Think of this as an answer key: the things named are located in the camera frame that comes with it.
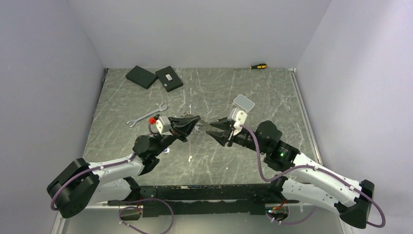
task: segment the white wall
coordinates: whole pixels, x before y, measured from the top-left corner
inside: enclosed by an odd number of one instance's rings
[[[331,0],[69,0],[105,67],[296,67]]]
[[[0,233],[51,233],[46,187],[82,156],[102,75],[67,1],[0,1]]]
[[[387,215],[357,233],[413,233],[412,26],[412,1],[333,0],[297,67],[323,161],[374,182]]]

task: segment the tabletop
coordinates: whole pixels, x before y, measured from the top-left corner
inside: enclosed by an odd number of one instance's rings
[[[148,70],[154,73],[158,69]],[[131,154],[135,139],[149,133],[149,118],[133,128],[126,122],[162,102],[168,105],[162,115],[190,113],[213,122],[228,116],[238,94],[256,103],[246,125],[255,130],[260,122],[271,120],[282,131],[281,140],[318,161],[288,69],[178,68],[175,72],[184,86],[169,93],[158,80],[148,90],[136,85],[125,78],[128,71],[109,69],[106,75],[83,154],[87,162]],[[254,151],[239,145],[222,147],[202,129],[194,130],[188,142],[175,141],[169,152],[158,158],[153,171],[135,178],[139,185],[264,183]],[[266,164],[263,172],[266,177],[276,174]]]

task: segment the red cap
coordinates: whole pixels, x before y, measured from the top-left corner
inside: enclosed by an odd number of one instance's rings
[[[154,125],[156,123],[156,119],[154,117],[150,118],[149,123]]]

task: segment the purple cable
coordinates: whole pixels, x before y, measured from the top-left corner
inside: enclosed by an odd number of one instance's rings
[[[164,203],[164,204],[168,207],[168,209],[170,210],[170,214],[171,214],[171,216],[172,216],[172,221],[170,222],[169,227],[168,227],[164,232],[162,232],[162,233],[160,233],[160,234],[165,234],[165,233],[169,232],[170,229],[172,228],[172,225],[173,225],[174,214],[173,214],[172,207],[171,207],[167,202],[165,202],[164,200],[161,200],[161,199],[158,199],[158,198],[145,198],[145,199],[141,199],[141,200],[137,200],[137,201],[122,201],[122,203],[130,204],[130,203],[138,203],[138,202],[145,202],[145,201],[160,201],[160,202]],[[142,231],[142,230],[140,230],[140,229],[137,229],[136,227],[134,227],[134,226],[130,225],[129,223],[127,223],[127,222],[125,222],[125,221],[122,220],[120,214],[122,213],[122,211],[127,210],[127,209],[140,210],[139,208],[137,208],[137,207],[135,207],[135,206],[128,206],[128,207],[123,208],[122,210],[119,211],[119,215],[118,215],[119,221],[120,221],[123,225],[128,226],[128,227],[132,228],[133,230],[135,230],[135,231],[137,231],[137,232],[140,232],[140,233],[142,233],[142,234],[149,234],[149,233],[146,233],[146,232],[144,232],[144,231]]]
[[[151,128],[151,126],[152,126],[152,124],[149,123],[149,125],[148,125],[148,130],[149,130],[150,134],[151,134],[151,135],[159,134],[159,131],[153,131],[152,128]]]
[[[86,173],[89,173],[89,172],[91,172],[91,171],[98,170],[98,169],[100,169],[101,167],[103,167],[103,168],[108,168],[108,167],[113,167],[113,166],[117,166],[117,165],[126,163],[126,162],[128,162],[128,160],[133,160],[135,157],[136,157],[136,154],[133,153],[132,156],[131,156],[129,159],[125,159],[125,160],[120,161],[120,162],[109,163],[109,164],[106,164],[106,165],[96,166],[96,167],[89,168],[89,169],[87,169],[87,170],[84,170],[84,171],[76,174],[74,177],[70,178],[66,183],[64,183],[64,184],[62,185],[62,187],[60,187],[60,189],[58,189],[58,191],[55,193],[55,195],[54,195],[53,198],[52,198],[52,202],[50,203],[50,208],[51,208],[52,210],[54,210],[54,211],[57,211],[57,208],[55,207],[55,202],[56,202],[57,197],[60,195],[60,193],[62,192],[62,190],[63,190],[64,188],[66,188],[70,183],[72,183],[75,179],[79,178],[80,176],[82,176],[82,175],[84,175],[84,174],[86,174]]]
[[[303,218],[303,219],[300,220],[300,221],[296,221],[296,222],[282,222],[282,221],[281,221],[280,224],[281,224],[281,225],[296,225],[296,224],[303,223],[303,222],[307,221],[307,219],[309,219],[310,216],[312,216],[316,210],[317,210],[317,206],[315,206],[315,207],[312,209],[312,211],[311,211],[305,218]]]
[[[311,168],[311,169],[315,170],[315,167],[314,167],[314,166],[300,165],[300,166],[295,166],[295,167],[289,168],[289,169],[285,170],[284,172],[282,172],[282,173],[280,173],[280,174],[278,174],[278,175],[275,175],[275,176],[272,177],[271,179],[265,178],[265,177],[264,177],[264,174],[263,174],[263,169],[262,169],[262,167],[261,167],[260,146],[258,145],[257,137],[255,136],[254,131],[252,131],[248,126],[245,126],[245,125],[243,125],[243,124],[240,125],[240,126],[243,127],[243,128],[245,128],[245,129],[251,134],[252,139],[254,140],[255,150],[256,150],[256,152],[257,152],[258,172],[260,173],[261,178],[262,178],[265,182],[271,182],[271,181],[273,181],[273,180],[276,180],[276,179],[280,178],[281,176],[289,173],[290,171],[293,171],[293,170],[299,169],[299,168]],[[327,170],[325,170],[325,169],[317,168],[317,170],[318,170],[318,171],[321,171],[321,172],[323,172],[323,173],[328,174],[329,176],[331,176],[331,177],[333,177],[334,179],[340,181],[341,183],[343,183],[343,184],[344,184],[345,186],[347,186],[347,187],[351,187],[351,186],[352,186],[351,184],[347,183],[345,180],[341,179],[341,178],[338,177],[337,175],[335,175],[335,174],[333,174],[333,173],[331,173],[331,172],[329,172],[329,171],[327,171]],[[369,225],[371,225],[371,226],[373,226],[373,227],[376,227],[376,228],[382,228],[382,227],[384,227],[384,226],[386,225],[386,217],[384,216],[383,210],[379,207],[379,205],[378,205],[375,201],[373,201],[373,199],[371,199],[369,196],[367,196],[365,193],[363,193],[363,192],[360,191],[359,189],[354,188],[353,190],[356,191],[358,194],[362,195],[362,196],[363,196],[364,198],[366,198],[369,202],[371,202],[371,203],[376,207],[376,209],[378,210],[378,212],[380,213],[380,216],[381,216],[381,224],[375,224],[375,223],[371,223],[371,222],[369,222],[369,221],[367,221],[367,224],[369,224]]]
[[[129,160],[133,160],[135,157],[136,157],[136,154],[133,153],[130,158],[125,159],[125,160],[123,160],[123,161],[114,162],[114,163],[109,163],[109,164],[105,164],[105,165],[101,165],[101,166],[96,166],[96,167],[89,168],[89,169],[87,169],[87,170],[84,170],[84,171],[76,174],[74,177],[70,178],[66,183],[64,183],[60,189],[58,189],[58,191],[55,193],[55,195],[54,195],[53,198],[52,198],[52,202],[50,203],[50,208],[51,208],[52,210],[54,210],[54,211],[57,211],[57,208],[55,208],[55,202],[56,202],[57,197],[60,195],[60,193],[62,192],[62,190],[63,190],[64,188],[66,188],[70,183],[72,183],[75,179],[79,178],[81,175],[84,175],[84,174],[86,174],[86,173],[92,172],[92,171],[94,171],[94,170],[98,170],[98,169],[100,169],[101,167],[103,167],[103,168],[109,168],[109,167],[117,166],[117,165],[120,165],[120,164],[123,164],[123,163],[127,163]],[[137,203],[137,202],[141,202],[141,201],[142,201],[142,202],[144,202],[144,201],[160,201],[160,202],[164,203],[164,204],[168,207],[168,209],[170,210],[170,213],[171,213],[171,215],[172,215],[172,221],[171,221],[169,227],[168,227],[163,233],[160,233],[160,234],[165,234],[165,233],[169,232],[169,230],[172,228],[172,225],[173,225],[174,216],[173,216],[172,207],[171,207],[168,203],[166,203],[164,200],[161,200],[161,199],[158,199],[158,198],[146,198],[146,199],[142,199],[142,200],[138,200],[138,201],[128,201],[128,202],[126,202],[126,201],[121,201],[121,202],[122,202],[122,203],[125,203],[125,204],[129,204],[129,203]],[[144,232],[144,231],[141,231],[141,230],[137,229],[136,227],[134,227],[134,226],[132,226],[132,225],[129,225],[128,223],[126,223],[125,221],[123,221],[123,220],[121,219],[120,213],[121,213],[123,210],[132,209],[132,208],[133,208],[133,209],[136,209],[136,210],[139,210],[139,208],[133,207],[133,206],[125,207],[125,208],[123,208],[122,210],[119,211],[119,220],[121,221],[122,224],[124,224],[124,225],[126,225],[126,226],[128,226],[128,227],[130,227],[130,228],[132,228],[132,229],[134,229],[134,230],[137,231],[137,232],[140,232],[140,233],[142,233],[142,234],[148,234],[148,233],[146,233],[146,232]]]

